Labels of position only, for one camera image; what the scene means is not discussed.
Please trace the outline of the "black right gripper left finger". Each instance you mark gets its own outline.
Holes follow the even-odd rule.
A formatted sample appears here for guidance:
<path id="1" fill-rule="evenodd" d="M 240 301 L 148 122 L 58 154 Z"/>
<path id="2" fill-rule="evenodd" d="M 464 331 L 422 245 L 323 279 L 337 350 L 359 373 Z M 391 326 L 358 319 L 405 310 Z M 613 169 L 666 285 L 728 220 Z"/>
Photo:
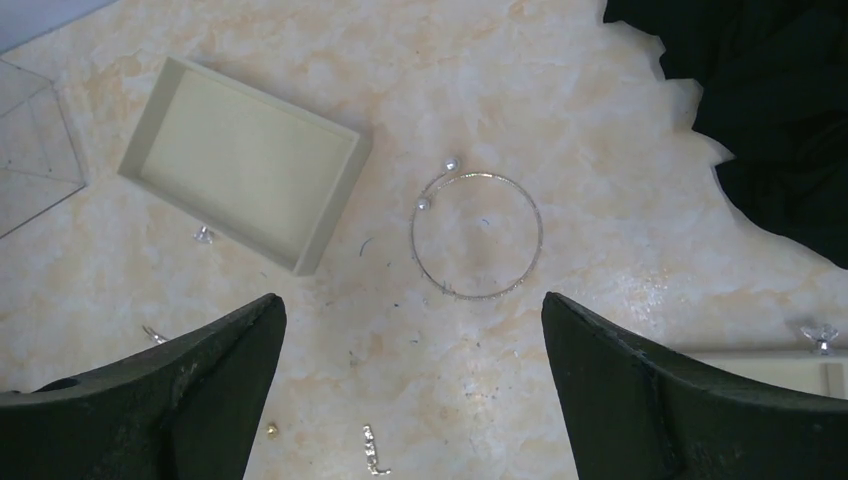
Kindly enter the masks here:
<path id="1" fill-rule="evenodd" d="M 283 300 L 1 396 L 5 479 L 240 479 L 282 350 Z"/>

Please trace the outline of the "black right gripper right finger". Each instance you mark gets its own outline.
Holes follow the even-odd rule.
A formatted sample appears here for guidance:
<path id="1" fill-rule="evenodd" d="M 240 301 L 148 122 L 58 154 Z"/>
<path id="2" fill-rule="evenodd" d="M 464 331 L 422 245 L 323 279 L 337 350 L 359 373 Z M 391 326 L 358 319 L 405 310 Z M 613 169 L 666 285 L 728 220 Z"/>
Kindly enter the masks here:
<path id="1" fill-rule="evenodd" d="M 843 479 L 844 400 L 667 348 L 550 292 L 541 322 L 582 479 Z"/>

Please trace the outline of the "clear acrylic box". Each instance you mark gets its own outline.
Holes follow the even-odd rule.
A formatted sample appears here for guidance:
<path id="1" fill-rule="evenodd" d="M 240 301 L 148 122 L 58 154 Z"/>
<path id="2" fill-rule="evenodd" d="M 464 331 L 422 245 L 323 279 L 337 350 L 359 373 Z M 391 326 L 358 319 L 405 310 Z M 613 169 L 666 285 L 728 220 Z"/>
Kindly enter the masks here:
<path id="1" fill-rule="evenodd" d="M 86 186 L 53 82 L 1 63 L 1 235 Z"/>

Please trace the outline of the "silver pearl-tipped bangle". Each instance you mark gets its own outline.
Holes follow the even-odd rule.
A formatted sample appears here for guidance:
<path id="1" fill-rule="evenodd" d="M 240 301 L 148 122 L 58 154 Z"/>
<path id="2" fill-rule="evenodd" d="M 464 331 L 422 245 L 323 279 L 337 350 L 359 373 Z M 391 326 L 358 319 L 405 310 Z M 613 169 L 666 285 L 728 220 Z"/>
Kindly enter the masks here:
<path id="1" fill-rule="evenodd" d="M 408 238 L 426 284 L 453 299 L 490 301 L 534 273 L 544 224 L 535 200 L 516 181 L 468 170 L 450 157 L 415 196 Z"/>

